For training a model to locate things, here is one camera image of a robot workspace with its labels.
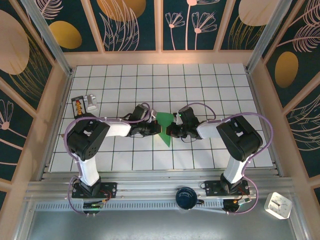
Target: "grid mat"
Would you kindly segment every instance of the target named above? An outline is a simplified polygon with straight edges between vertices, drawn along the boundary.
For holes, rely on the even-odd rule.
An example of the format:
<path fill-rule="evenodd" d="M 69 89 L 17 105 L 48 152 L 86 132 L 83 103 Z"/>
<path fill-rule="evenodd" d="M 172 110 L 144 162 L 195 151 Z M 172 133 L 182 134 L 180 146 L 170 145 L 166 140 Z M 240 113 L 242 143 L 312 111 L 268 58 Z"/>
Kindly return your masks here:
<path fill-rule="evenodd" d="M 143 64 L 78 66 L 60 126 L 49 172 L 77 172 L 66 153 L 63 134 L 73 119 L 71 98 L 93 94 L 100 117 L 123 117 L 147 102 L 157 112 L 173 113 L 187 104 L 210 106 L 217 118 L 242 112 L 257 112 L 242 64 Z M 201 105 L 192 105 L 199 121 L 212 118 Z M 258 117 L 246 116 L 266 144 Z M 172 169 L 224 169 L 229 152 L 221 138 L 184 143 L 172 138 L 167 147 L 158 135 L 144 138 L 107 137 L 96 154 L 99 172 Z M 273 167 L 266 150 L 249 168 Z"/>

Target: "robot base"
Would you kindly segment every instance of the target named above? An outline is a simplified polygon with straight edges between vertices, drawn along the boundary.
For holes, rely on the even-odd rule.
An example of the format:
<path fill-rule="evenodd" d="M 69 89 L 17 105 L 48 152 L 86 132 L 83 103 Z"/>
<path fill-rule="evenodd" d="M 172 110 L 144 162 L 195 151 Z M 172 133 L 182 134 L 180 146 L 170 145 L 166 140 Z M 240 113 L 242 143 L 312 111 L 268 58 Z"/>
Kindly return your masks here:
<path fill-rule="evenodd" d="M 241 184 L 237 186 L 237 190 L 233 193 L 228 193 L 223 188 L 220 180 L 215 181 L 205 181 L 204 182 L 205 193 L 207 197 L 224 197 L 224 196 L 241 196 L 243 193 L 238 190 L 240 188 L 245 195 L 250 195 L 250 190 L 248 186 L 248 182 L 246 180 L 242 180 Z"/>
<path fill-rule="evenodd" d="M 105 199 L 106 194 L 108 197 L 111 193 L 111 198 L 114 199 L 117 194 L 116 182 L 101 182 L 99 192 L 95 196 L 88 196 L 84 193 L 79 183 L 73 185 L 72 198 L 73 199 Z"/>

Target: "alarm clock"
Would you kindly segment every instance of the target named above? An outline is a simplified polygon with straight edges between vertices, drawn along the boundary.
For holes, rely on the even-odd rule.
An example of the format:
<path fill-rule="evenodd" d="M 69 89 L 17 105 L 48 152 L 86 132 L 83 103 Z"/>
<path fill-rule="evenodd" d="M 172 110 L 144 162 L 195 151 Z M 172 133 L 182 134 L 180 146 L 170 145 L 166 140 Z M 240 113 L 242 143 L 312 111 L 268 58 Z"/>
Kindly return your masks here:
<path fill-rule="evenodd" d="M 270 193 L 264 209 L 278 219 L 288 219 L 292 210 L 292 201 L 277 192 Z"/>

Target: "green triangle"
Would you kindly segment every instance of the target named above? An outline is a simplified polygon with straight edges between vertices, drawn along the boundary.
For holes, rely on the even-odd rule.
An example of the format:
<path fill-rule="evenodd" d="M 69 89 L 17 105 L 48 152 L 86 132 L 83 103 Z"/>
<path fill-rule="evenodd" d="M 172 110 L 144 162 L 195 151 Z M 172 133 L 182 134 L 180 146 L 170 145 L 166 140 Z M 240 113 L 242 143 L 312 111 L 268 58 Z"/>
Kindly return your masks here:
<path fill-rule="evenodd" d="M 164 143 L 168 147 L 170 147 L 171 136 L 166 134 L 166 129 L 174 121 L 174 116 L 171 113 L 167 112 L 157 112 L 155 119 L 158 121 L 158 124 L 160 124 L 162 127 L 159 136 L 164 141 Z"/>

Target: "decorative wallpaper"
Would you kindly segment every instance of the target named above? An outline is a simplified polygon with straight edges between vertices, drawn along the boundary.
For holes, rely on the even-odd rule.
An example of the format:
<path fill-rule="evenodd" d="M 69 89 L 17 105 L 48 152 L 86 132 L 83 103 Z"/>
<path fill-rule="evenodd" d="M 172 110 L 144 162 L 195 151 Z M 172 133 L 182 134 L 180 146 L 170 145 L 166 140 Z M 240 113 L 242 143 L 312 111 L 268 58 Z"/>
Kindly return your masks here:
<path fill-rule="evenodd" d="M 278 36 L 280 30 L 282 29 L 282 27 L 284 26 L 285 22 L 287 21 L 287 18 L 288 18 L 289 15 L 291 14 L 292 9 L 293 9 L 294 6 L 296 5 L 297 1 L 298 1 L 298 0 L 292 0 L 288 11 L 286 11 L 286 13 L 285 13 L 285 15 L 284 15 L 284 17 L 283 17 L 280 25 L 278 26 L 277 30 L 275 31 L 275 33 L 274 33 L 273 37 L 271 38 L 269 44 L 268 44 L 268 45 L 266 46 L 266 48 L 265 48 L 265 50 L 264 50 L 264 52 L 263 52 L 263 54 L 262 54 L 262 57 L 263 57 L 263 58 L 265 58 L 265 56 L 267 55 L 267 53 L 268 53 L 271 45 L 274 43 L 274 40 L 275 40 L 276 36 Z"/>
<path fill-rule="evenodd" d="M 282 106 L 320 71 L 320 4 L 306 0 L 266 63 Z"/>
<path fill-rule="evenodd" d="M 236 0 L 221 50 L 253 50 L 279 0 Z"/>
<path fill-rule="evenodd" d="M 319 205 L 320 205 L 320 187 L 317 187 L 314 189 L 314 194 L 316 196 L 316 199 L 318 199 Z"/>
<path fill-rule="evenodd" d="M 98 51 L 80 0 L 34 2 L 63 52 Z"/>
<path fill-rule="evenodd" d="M 37 109 L 52 65 L 7 0 L 0 4 L 0 26 L 0 79 Z"/>
<path fill-rule="evenodd" d="M 286 116 L 309 177 L 320 174 L 320 85 Z"/>
<path fill-rule="evenodd" d="M 5 202 L 6 195 L 7 193 L 5 191 L 0 191 L 0 212 L 1 212 L 2 205 Z"/>
<path fill-rule="evenodd" d="M 12 180 L 33 118 L 0 90 L 0 178 Z"/>
<path fill-rule="evenodd" d="M 154 0 L 90 0 L 105 51 L 156 50 Z"/>
<path fill-rule="evenodd" d="M 163 50 L 213 50 L 225 0 L 164 0 Z"/>

